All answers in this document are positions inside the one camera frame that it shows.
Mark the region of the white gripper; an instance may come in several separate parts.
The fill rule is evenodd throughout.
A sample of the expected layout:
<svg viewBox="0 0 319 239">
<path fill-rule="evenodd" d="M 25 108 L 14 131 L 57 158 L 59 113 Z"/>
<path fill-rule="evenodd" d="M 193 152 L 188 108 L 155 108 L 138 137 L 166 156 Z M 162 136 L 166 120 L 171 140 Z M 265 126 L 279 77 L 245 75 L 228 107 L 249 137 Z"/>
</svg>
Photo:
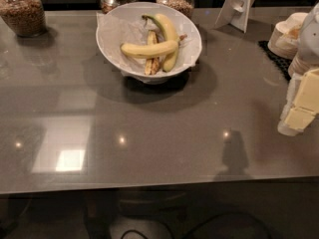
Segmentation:
<svg viewBox="0 0 319 239">
<path fill-rule="evenodd" d="M 281 134 L 295 136 L 299 133 L 298 130 L 303 130 L 312 123 L 318 113 L 319 69 L 310 70 L 303 77 L 294 73 L 288 85 L 286 105 L 277 130 Z"/>
</svg>

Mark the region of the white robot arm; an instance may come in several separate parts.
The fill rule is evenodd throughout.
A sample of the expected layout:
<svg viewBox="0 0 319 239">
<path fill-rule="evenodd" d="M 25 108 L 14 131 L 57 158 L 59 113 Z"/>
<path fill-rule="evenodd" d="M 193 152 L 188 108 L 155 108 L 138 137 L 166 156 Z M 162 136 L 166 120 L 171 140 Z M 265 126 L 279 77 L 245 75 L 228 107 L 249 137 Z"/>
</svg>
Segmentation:
<svg viewBox="0 0 319 239">
<path fill-rule="evenodd" d="M 284 135 L 295 136 L 319 114 L 319 4 L 303 21 L 297 39 L 297 53 L 288 74 L 291 80 L 287 103 L 277 129 Z"/>
</svg>

